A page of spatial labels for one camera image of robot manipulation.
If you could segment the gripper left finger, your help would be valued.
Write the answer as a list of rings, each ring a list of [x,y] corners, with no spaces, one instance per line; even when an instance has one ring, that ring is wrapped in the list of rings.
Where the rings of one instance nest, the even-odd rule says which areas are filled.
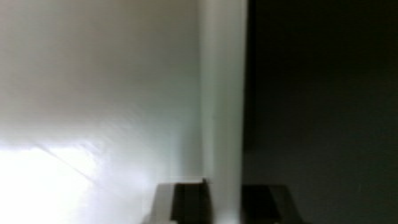
[[[162,183],[142,224],[212,224],[212,196],[206,180]]]

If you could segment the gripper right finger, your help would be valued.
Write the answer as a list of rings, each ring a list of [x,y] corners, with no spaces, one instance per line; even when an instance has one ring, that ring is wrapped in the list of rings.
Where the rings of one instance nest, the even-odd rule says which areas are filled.
[[[284,185],[242,186],[242,223],[306,224]]]

